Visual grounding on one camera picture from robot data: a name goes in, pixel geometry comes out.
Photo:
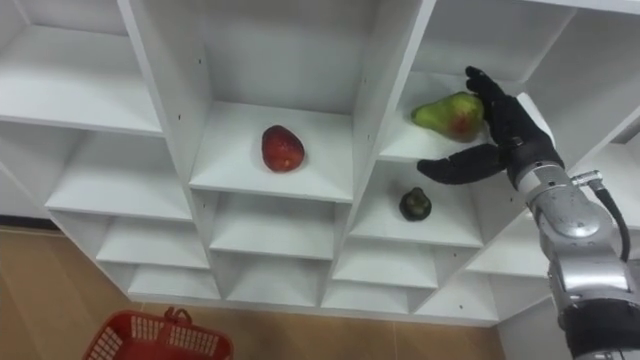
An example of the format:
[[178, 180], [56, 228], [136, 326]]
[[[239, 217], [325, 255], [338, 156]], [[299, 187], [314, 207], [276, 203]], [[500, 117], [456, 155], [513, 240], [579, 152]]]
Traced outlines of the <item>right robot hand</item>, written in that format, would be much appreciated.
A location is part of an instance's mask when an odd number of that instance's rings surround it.
[[490, 178], [502, 171], [511, 182], [530, 165], [551, 162], [564, 167], [551, 137], [527, 113], [516, 97], [509, 95], [483, 70], [468, 66], [466, 87], [481, 100], [484, 121], [492, 138], [438, 160], [422, 159], [417, 170], [444, 185], [465, 185]]

